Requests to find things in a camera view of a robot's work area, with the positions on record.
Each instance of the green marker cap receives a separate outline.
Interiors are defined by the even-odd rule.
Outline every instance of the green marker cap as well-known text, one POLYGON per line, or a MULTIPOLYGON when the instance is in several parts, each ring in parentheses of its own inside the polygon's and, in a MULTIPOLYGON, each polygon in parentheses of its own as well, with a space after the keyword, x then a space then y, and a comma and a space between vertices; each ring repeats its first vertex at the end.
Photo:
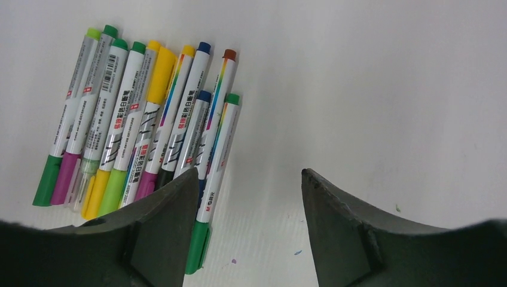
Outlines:
POLYGON ((88 31, 86 32, 86 37, 99 40, 100 39, 100 31, 95 28, 88 28, 88 31))
POLYGON ((116 38, 118 36, 118 29, 114 28, 111 25, 106 25, 102 33, 109 35, 113 38, 116 38))
POLYGON ((37 193, 33 198, 32 205, 34 206, 51 206, 51 197, 53 196, 54 186, 58 179, 60 172, 60 165, 62 164, 61 157, 53 157, 48 155, 44 171, 42 172, 41 181, 37 188, 37 193))
POLYGON ((126 50, 126 51, 129 50, 129 45, 123 39, 116 39, 116 40, 114 40, 113 43, 112 43, 112 45, 114 47, 122 48, 123 50, 126 50))
POLYGON ((239 96, 237 94, 228 94, 225 98, 225 102, 239 106, 239 96))
POLYGON ((144 52, 146 51, 146 45, 141 42, 134 42, 134 44, 132 44, 132 51, 144 54, 144 52))
POLYGON ((104 191, 104 196, 100 204, 99 216, 106 215, 118 209, 126 178, 127 171, 123 172, 121 170, 112 169, 106 191, 104 191))
POLYGON ((196 221, 194 229, 192 230, 192 239, 190 240, 185 274, 194 274, 197 270, 202 268, 210 237, 211 229, 209 228, 209 223, 196 221))

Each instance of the row of markers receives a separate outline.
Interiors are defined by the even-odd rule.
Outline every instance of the row of markers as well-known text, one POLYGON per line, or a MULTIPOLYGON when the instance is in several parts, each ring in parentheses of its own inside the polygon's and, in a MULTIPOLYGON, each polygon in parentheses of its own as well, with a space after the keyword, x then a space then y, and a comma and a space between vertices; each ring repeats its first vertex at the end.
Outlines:
POLYGON ((106 25, 84 37, 33 205, 64 204, 93 219, 195 166, 206 200, 194 227, 195 258, 188 260, 193 273, 202 264, 239 115, 239 96, 228 94, 236 52, 225 51, 212 94, 200 90, 209 44, 186 45, 178 57, 157 41, 134 42, 129 51, 117 35, 106 25))

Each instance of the pen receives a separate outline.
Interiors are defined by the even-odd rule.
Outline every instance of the pen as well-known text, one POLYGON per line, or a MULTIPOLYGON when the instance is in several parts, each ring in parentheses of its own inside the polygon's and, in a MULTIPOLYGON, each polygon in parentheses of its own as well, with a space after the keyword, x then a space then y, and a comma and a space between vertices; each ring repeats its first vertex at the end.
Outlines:
POLYGON ((139 128, 136 145, 132 152, 132 163, 127 172, 125 189, 118 208, 133 203, 136 197, 141 173, 146 165, 157 113, 160 109, 160 105, 162 105, 164 101, 165 91, 175 62, 176 56, 171 51, 163 47, 160 48, 153 73, 153 80, 151 81, 148 96, 146 97, 146 107, 144 109, 141 127, 139 128))
POLYGON ((208 91, 202 90, 197 96, 192 117, 188 123, 187 134, 181 148, 181 154, 178 158, 178 164, 176 165, 174 178, 194 167, 196 163, 196 151, 200 144, 210 101, 211 93, 208 91))
POLYGON ((67 192, 71 186, 74 170, 79 164, 81 151, 83 150, 95 105, 97 104, 109 49, 117 35, 118 30, 116 28, 106 25, 100 36, 97 50, 95 51, 93 62, 91 63, 90 72, 84 84, 83 95, 78 105, 74 124, 71 128, 71 137, 65 149, 60 172, 58 173, 58 179, 56 180, 53 196, 51 197, 52 205, 59 205, 65 202, 67 192))
POLYGON ((228 93, 233 83, 233 73, 236 68, 236 52, 227 49, 223 56, 222 69, 216 77, 215 90, 213 91, 209 113, 204 124, 201 143, 197 151, 196 168, 199 177, 199 198, 206 185, 208 165, 211 164, 211 152, 215 143, 218 122, 224 108, 225 94, 228 93))
POLYGON ((141 66, 143 63, 145 44, 134 42, 129 52, 127 65, 123 72, 120 91, 112 113, 111 123, 109 124, 108 135, 102 157, 100 159, 99 170, 93 179, 93 186, 87 193, 81 215, 85 219, 93 219, 99 213, 100 203, 108 184, 109 174, 114 165, 114 160, 120 149, 121 134, 129 112, 130 101, 134 93, 136 81, 139 78, 141 66))
POLYGON ((123 191, 125 178, 127 176, 127 169, 129 168, 130 159, 132 157, 132 150, 146 105, 146 93, 151 82, 153 67, 155 66, 160 47, 160 43, 153 40, 150 41, 146 47, 141 71, 136 80, 133 96, 130 101, 125 128, 121 134, 120 149, 117 152, 113 170, 109 175, 106 191, 100 203, 99 216, 118 209, 121 192, 123 191))
POLYGON ((135 200, 139 200, 151 194, 154 190, 157 173, 167 148, 167 141, 169 140, 171 128, 175 122, 176 110, 180 105, 181 95, 184 91, 195 53, 194 47, 186 45, 179 55, 178 64, 175 67, 169 92, 167 93, 166 104, 160 122, 158 123, 153 143, 151 144, 148 161, 146 162, 146 169, 142 173, 135 200))
POLYGON ((196 96, 199 93, 199 88, 206 73, 207 63, 209 60, 209 52, 211 46, 208 43, 199 43, 194 62, 190 73, 188 74, 187 85, 183 92, 181 104, 179 105, 178 113, 172 131, 170 133, 170 139, 167 143, 166 154, 162 161, 162 167, 158 170, 158 176, 153 172, 150 176, 151 182, 157 180, 155 187, 152 187, 148 193, 152 193, 153 189, 158 190, 159 188, 166 185, 174 177, 174 171, 178 162, 178 157, 181 152, 185 133, 187 132, 187 125, 191 118, 194 102, 196 96))
POLYGON ((204 197, 197 211, 196 222, 192 231, 190 251, 185 270, 187 274, 193 274, 201 268, 206 255, 207 242, 211 235, 209 221, 224 177, 239 110, 239 96, 229 94, 225 100, 218 134, 213 147, 213 158, 209 164, 210 168, 206 179, 206 187, 204 188, 204 197))
POLYGON ((93 187, 128 54, 127 42, 123 39, 114 40, 109 50, 95 114, 88 130, 81 166, 72 191, 67 193, 68 199, 65 200, 74 212, 81 210, 86 191, 93 187))
POLYGON ((65 106, 63 107, 62 117, 51 150, 49 152, 44 171, 42 172, 41 181, 35 197, 33 198, 33 205, 35 206, 50 206, 51 196, 53 195, 56 179, 60 172, 60 165, 62 163, 63 152, 67 147, 69 141, 69 134, 71 132, 72 123, 78 109, 78 104, 83 95, 84 84, 86 76, 90 72, 93 55, 97 49, 100 39, 100 31, 94 28, 89 28, 86 35, 84 35, 83 43, 78 55, 76 67, 72 74, 71 84, 65 99, 65 106))

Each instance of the white surface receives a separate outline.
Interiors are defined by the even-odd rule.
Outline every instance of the white surface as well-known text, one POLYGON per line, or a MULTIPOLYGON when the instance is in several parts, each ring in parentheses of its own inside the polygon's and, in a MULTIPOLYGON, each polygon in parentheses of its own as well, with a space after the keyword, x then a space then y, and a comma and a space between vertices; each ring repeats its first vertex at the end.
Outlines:
POLYGON ((209 41, 208 89, 224 49, 239 52, 242 114, 207 262, 185 286, 316 286, 305 167, 426 224, 505 217, 506 12, 505 1, 3 0, 0 218, 80 223, 30 204, 83 34, 106 23, 175 53, 209 41))

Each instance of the purple marker cap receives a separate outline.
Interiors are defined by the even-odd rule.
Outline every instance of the purple marker cap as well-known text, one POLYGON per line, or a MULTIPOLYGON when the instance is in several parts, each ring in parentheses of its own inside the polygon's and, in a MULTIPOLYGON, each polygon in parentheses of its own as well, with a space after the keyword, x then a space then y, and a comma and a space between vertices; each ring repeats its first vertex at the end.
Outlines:
POLYGON ((58 179, 56 180, 51 198, 51 205, 60 205, 65 202, 65 197, 71 185, 72 175, 80 157, 80 154, 70 154, 68 152, 65 152, 63 155, 60 173, 58 173, 58 179))
POLYGON ((136 193, 135 201, 138 201, 155 191, 155 181, 157 180, 157 175, 149 172, 143 172, 141 176, 141 181, 139 182, 138 193, 136 193))

